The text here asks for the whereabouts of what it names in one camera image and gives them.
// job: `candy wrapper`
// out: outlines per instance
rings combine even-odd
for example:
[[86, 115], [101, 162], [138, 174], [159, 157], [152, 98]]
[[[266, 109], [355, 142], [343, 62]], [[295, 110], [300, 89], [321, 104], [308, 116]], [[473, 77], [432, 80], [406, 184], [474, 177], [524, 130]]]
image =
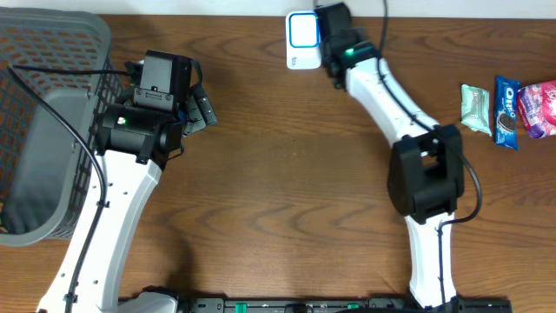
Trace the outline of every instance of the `candy wrapper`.
[[518, 117], [517, 98], [521, 83], [504, 77], [496, 77], [496, 137], [499, 146], [518, 149], [516, 123]]
[[531, 138], [556, 135], [556, 81], [522, 88], [518, 110]]
[[486, 90], [477, 87], [461, 85], [461, 123], [472, 131], [482, 131], [489, 136], [488, 111], [490, 94]]

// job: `gray plastic basket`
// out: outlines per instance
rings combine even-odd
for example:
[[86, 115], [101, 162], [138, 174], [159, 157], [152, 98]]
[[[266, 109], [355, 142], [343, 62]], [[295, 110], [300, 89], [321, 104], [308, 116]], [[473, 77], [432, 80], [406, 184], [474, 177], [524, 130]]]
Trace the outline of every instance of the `gray plastic basket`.
[[[90, 13], [0, 8], [0, 244], [70, 238], [91, 170], [74, 138], [12, 82], [5, 65], [111, 69], [109, 46], [108, 26]], [[91, 147], [93, 122], [122, 88], [114, 75], [17, 74]]]

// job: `oreo package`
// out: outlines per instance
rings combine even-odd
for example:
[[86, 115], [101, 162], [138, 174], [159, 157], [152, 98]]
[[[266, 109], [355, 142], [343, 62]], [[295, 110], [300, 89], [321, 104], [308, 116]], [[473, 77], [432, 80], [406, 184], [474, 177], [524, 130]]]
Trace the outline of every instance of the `oreo package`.
[[517, 99], [521, 83], [496, 77], [496, 103], [494, 115], [496, 131], [494, 141], [506, 148], [518, 149], [516, 131], [518, 111]]

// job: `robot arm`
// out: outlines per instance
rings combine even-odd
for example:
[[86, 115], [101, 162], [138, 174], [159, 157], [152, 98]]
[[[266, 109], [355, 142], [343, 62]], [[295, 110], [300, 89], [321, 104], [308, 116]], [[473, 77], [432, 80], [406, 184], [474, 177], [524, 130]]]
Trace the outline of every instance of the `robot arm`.
[[[323, 38], [321, 57], [334, 85], [345, 88], [363, 105], [393, 147], [388, 191], [394, 207], [407, 222], [413, 265], [409, 289], [421, 308], [438, 307], [443, 302], [436, 228], [440, 222], [454, 219], [455, 200], [463, 193], [461, 164], [449, 151], [439, 147], [440, 143], [432, 134], [413, 123], [394, 101], [384, 83], [419, 121], [430, 129], [438, 125], [396, 82], [386, 60], [366, 40], [363, 31], [351, 29], [351, 17], [345, 4], [319, 7], [315, 13]], [[382, 80], [377, 66], [381, 67]], [[460, 147], [457, 130], [454, 132], [452, 128], [448, 132], [447, 137]], [[426, 155], [437, 157], [439, 162], [427, 167], [421, 161]], [[449, 303], [456, 296], [450, 270], [451, 227], [443, 230], [444, 289]]]
[[[118, 306], [123, 266], [137, 223], [150, 193], [158, 184], [170, 152], [182, 137], [216, 123], [200, 82], [188, 88], [187, 57], [148, 51], [140, 85], [133, 87], [133, 106], [110, 105], [96, 133], [97, 161], [107, 180], [107, 205], [96, 225], [76, 286], [74, 312], [174, 313], [178, 301], [163, 293], [146, 292]], [[64, 312], [70, 280], [84, 246], [100, 193], [91, 173], [89, 189], [66, 257], [37, 312]]]
[[[425, 114], [396, 82], [387, 67], [386, 60], [381, 59], [379, 64], [384, 81], [406, 108], [429, 127], [437, 125], [438, 123]], [[380, 81], [376, 66], [376, 58], [370, 58], [358, 62], [353, 68], [348, 69], [346, 72], [347, 93], [363, 105], [391, 146], [405, 136], [418, 137], [426, 134], [427, 131], [412, 123], [411, 118], [394, 102]], [[409, 230], [413, 265], [409, 289], [422, 308], [434, 308], [442, 304], [438, 278], [440, 272], [436, 228], [440, 222], [453, 219], [453, 217], [454, 214], [442, 213], [428, 218], [424, 224], [417, 223], [410, 216], [405, 217]], [[451, 225], [444, 228], [442, 239], [444, 288], [448, 302], [453, 296], [456, 296], [450, 271], [450, 230]]]

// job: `wooden table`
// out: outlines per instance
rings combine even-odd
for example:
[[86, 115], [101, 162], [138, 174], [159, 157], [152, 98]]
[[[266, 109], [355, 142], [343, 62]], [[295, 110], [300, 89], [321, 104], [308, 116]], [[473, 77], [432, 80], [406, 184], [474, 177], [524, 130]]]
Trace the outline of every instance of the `wooden table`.
[[[147, 49], [200, 60], [219, 119], [184, 141], [149, 199], [122, 296], [151, 284], [230, 297], [406, 291], [407, 228], [387, 195], [387, 142], [324, 70], [286, 68], [282, 17], [103, 18], [118, 66]], [[378, 42], [380, 19], [355, 24]], [[553, 21], [514, 20], [395, 18], [386, 49], [401, 85], [443, 124], [460, 120], [463, 83], [490, 90], [492, 102], [496, 75], [555, 79], [555, 53]], [[485, 194], [479, 217], [453, 230], [459, 293], [554, 312], [556, 138], [520, 129], [515, 152], [459, 127]], [[473, 209], [468, 176], [466, 189], [458, 216]], [[36, 307], [67, 245], [0, 248], [2, 312]]]

